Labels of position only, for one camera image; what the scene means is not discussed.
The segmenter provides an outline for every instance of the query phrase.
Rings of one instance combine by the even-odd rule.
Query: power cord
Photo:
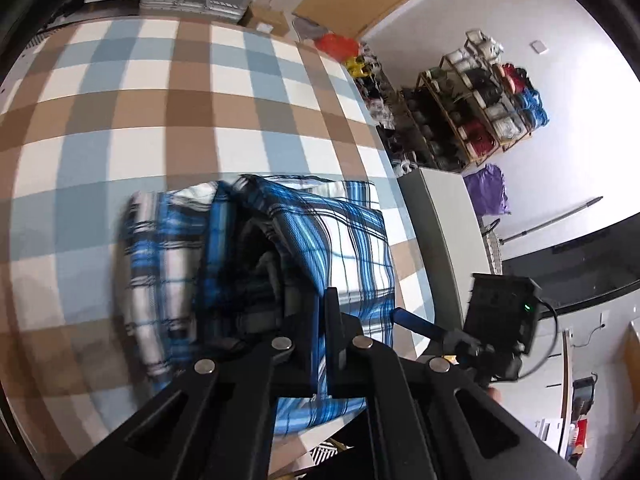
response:
[[[588,346],[589,343],[591,342],[591,337],[593,336],[593,334],[596,333],[596,330],[601,330],[605,327],[605,324],[601,324],[599,326],[597,326],[596,328],[594,328],[593,330],[591,330],[591,333],[589,334],[589,338],[587,339],[587,342],[584,345],[572,345],[572,347],[574,348],[584,348],[585,346]]]
[[[524,375],[521,375],[517,379],[497,379],[495,381],[492,381],[492,383],[514,383],[515,381],[519,381],[520,379],[529,377],[530,375],[533,375],[535,372],[540,370],[540,368],[542,368],[542,365],[546,363],[546,360],[549,359],[549,356],[553,353],[554,348],[556,347],[556,343],[558,342],[558,333],[560,332],[560,322],[558,320],[558,313],[546,301],[541,301],[540,303],[542,303],[544,306],[548,308],[548,310],[551,312],[552,316],[554,317],[554,322],[556,324],[556,332],[554,333],[554,340],[551,342],[551,346],[549,347],[548,352],[542,359],[540,359],[540,362],[538,362],[538,364],[536,364],[531,370],[529,370]]]

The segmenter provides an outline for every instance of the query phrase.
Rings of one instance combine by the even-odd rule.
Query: checkered tablecloth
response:
[[[0,381],[48,477],[149,396],[119,310],[121,215],[137,190],[240,173],[372,181],[400,306],[427,276],[375,127],[314,49],[196,21],[63,28],[0,87]],[[426,342],[394,329],[399,354]]]

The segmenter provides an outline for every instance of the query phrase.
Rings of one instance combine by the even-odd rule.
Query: purple bag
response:
[[[464,180],[476,216],[510,214],[504,175],[498,166],[486,164]]]

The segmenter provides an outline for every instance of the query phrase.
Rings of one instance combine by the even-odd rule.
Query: metal bolt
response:
[[[356,348],[360,348],[361,350],[366,350],[373,346],[373,339],[365,335],[357,335],[351,342]]]
[[[429,361],[429,368],[434,372],[439,374],[443,374],[448,372],[451,368],[451,363],[447,361],[444,357],[434,357],[431,361]]]
[[[289,350],[293,343],[288,337],[280,336],[271,341],[271,346],[276,350]]]
[[[213,370],[216,369],[216,364],[211,359],[200,359],[195,366],[194,370],[199,374],[210,374]]]

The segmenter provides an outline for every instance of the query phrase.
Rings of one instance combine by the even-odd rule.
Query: folded shirt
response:
[[[211,349],[251,346],[287,316],[338,290],[340,310],[392,345],[394,276],[375,186],[317,177],[243,175],[184,190],[136,193],[125,222],[127,331],[156,389]],[[276,434],[363,408],[326,394],[318,337],[318,394],[282,398]]]

